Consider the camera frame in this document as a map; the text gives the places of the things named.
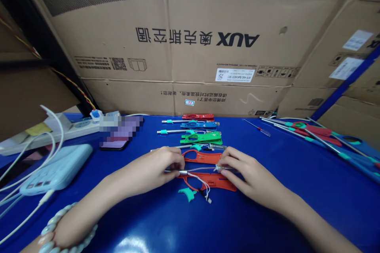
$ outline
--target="qr code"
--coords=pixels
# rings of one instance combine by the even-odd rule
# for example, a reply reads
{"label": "qr code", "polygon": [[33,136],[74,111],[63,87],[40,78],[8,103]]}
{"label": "qr code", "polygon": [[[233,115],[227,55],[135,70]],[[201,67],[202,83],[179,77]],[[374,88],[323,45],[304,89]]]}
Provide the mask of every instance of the qr code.
{"label": "qr code", "polygon": [[127,71],[127,67],[125,66],[124,58],[122,57],[110,57],[112,67],[114,70],[125,70]]}

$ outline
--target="human hand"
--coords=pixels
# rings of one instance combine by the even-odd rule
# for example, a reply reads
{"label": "human hand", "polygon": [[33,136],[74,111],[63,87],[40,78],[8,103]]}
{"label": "human hand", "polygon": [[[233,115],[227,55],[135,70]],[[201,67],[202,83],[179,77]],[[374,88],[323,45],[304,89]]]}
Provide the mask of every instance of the human hand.
{"label": "human hand", "polygon": [[228,170],[222,170],[221,174],[247,197],[274,211],[282,213],[296,196],[255,158],[235,148],[228,147],[218,165],[229,165],[238,170],[245,182]]}
{"label": "human hand", "polygon": [[[164,173],[169,166],[173,171]],[[108,178],[117,188],[120,200],[123,200],[162,186],[179,176],[176,169],[184,168],[185,160],[179,148],[161,147],[135,159]]]}

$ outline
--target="electrical plug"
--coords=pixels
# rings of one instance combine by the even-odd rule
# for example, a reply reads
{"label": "electrical plug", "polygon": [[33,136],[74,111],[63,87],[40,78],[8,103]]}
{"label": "electrical plug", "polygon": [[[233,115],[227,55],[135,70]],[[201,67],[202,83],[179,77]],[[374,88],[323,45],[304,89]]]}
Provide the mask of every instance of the electrical plug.
{"label": "electrical plug", "polygon": [[93,121],[100,121],[100,117],[104,117],[101,110],[91,111],[90,116],[92,117]]}

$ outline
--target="blue tabletop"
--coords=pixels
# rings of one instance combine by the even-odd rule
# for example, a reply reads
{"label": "blue tabletop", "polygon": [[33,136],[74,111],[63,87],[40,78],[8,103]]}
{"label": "blue tabletop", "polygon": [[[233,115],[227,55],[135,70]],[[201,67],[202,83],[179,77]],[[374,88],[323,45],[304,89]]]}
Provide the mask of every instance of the blue tabletop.
{"label": "blue tabletop", "polygon": [[[143,127],[123,151],[98,150],[99,134],[66,141],[64,146],[89,143],[94,152],[70,186],[57,191],[0,246],[0,251],[19,252],[38,236],[58,210],[79,201],[106,175],[133,159],[164,145],[179,145],[181,133],[156,133],[161,129],[179,129],[179,124],[161,123],[167,118],[170,117],[145,117]],[[327,150],[259,119],[250,121],[270,131],[271,137],[241,118],[221,117],[216,121],[220,122],[218,130],[222,132],[224,145],[255,157],[363,252],[380,252],[379,185]],[[193,166],[198,164],[186,165],[187,169]],[[195,186],[198,183],[195,178],[189,182]],[[182,179],[174,179],[161,188],[119,203],[99,221],[97,235],[85,252],[313,251],[289,221],[241,192],[211,189],[210,205],[197,195],[188,203],[185,195],[177,193],[185,187]],[[40,195],[24,197],[0,220],[0,239],[28,216],[40,198]]]}

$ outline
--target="cardboard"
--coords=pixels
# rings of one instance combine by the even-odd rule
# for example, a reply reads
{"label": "cardboard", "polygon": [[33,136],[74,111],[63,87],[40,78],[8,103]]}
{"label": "cardboard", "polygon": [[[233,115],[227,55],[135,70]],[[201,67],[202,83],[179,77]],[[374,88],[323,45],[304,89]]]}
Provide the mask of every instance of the cardboard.
{"label": "cardboard", "polygon": [[[380,45],[380,0],[349,0],[326,30],[298,76],[298,87],[339,87],[329,76],[347,58],[365,59]],[[346,45],[357,31],[372,34],[357,50]]]}
{"label": "cardboard", "polygon": [[237,68],[255,73],[234,85],[288,86],[343,0],[36,2],[83,78],[221,83]]}
{"label": "cardboard", "polygon": [[350,85],[344,96],[380,106],[380,59]]}
{"label": "cardboard", "polygon": [[277,117],[310,117],[334,91],[334,88],[290,87],[278,107]]}
{"label": "cardboard", "polygon": [[380,106],[343,96],[318,122],[339,134],[358,137],[380,151]]}
{"label": "cardboard", "polygon": [[48,68],[25,68],[0,73],[3,118],[0,141],[46,119],[44,105],[55,113],[78,104],[77,98]]}
{"label": "cardboard", "polygon": [[288,88],[85,79],[103,112],[149,115],[213,113],[259,117],[277,108]]}

